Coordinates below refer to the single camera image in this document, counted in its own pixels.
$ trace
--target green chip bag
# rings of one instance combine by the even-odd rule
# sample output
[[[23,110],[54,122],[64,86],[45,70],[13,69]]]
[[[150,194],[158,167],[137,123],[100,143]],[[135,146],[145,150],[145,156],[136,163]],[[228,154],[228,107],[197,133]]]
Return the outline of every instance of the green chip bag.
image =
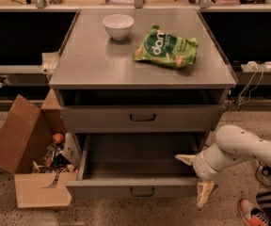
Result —
[[[135,61],[148,60],[156,64],[179,69],[194,64],[199,43],[197,39],[183,39],[164,33],[154,25],[136,48]]]

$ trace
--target gray cabinet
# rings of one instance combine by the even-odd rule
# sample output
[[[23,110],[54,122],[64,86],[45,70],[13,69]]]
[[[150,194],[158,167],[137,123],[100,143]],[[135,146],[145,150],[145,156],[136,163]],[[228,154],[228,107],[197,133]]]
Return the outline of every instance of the gray cabinet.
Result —
[[[133,16],[127,40],[111,40],[105,16]],[[138,63],[132,53],[151,25],[199,41],[197,61],[178,71]],[[67,130],[85,138],[76,200],[195,196],[194,171],[175,159],[197,153],[224,111],[236,79],[192,8],[84,8],[50,87]]]

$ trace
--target concrete floor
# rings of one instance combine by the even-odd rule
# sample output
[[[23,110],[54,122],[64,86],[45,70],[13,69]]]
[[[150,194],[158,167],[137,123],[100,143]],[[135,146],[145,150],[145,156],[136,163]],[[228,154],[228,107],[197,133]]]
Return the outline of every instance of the concrete floor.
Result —
[[[0,126],[7,112],[0,112]],[[271,102],[236,111],[230,105],[217,128],[239,125],[264,139],[271,140]],[[207,144],[214,141],[211,133]],[[65,208],[18,209],[13,176],[0,170],[0,225],[242,225],[237,202],[266,190],[255,178],[258,163],[251,159],[226,169],[217,177],[218,188],[207,204],[199,209],[196,198],[95,199],[74,202]],[[260,175],[267,184],[271,180]]]

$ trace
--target shoe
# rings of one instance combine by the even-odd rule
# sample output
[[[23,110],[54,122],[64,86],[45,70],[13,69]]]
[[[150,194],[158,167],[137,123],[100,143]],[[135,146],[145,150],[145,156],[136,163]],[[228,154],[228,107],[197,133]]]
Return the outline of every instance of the shoe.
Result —
[[[239,213],[247,226],[269,226],[269,219],[264,211],[247,199],[238,203]]]

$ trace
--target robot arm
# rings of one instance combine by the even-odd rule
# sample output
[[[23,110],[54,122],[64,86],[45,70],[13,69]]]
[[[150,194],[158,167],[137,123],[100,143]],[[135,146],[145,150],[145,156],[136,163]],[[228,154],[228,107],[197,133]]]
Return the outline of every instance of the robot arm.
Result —
[[[202,183],[198,185],[198,206],[202,207],[212,192],[213,179],[223,169],[256,158],[271,168],[271,141],[235,125],[225,125],[215,134],[215,143],[197,155],[178,154],[176,158],[193,165]]]

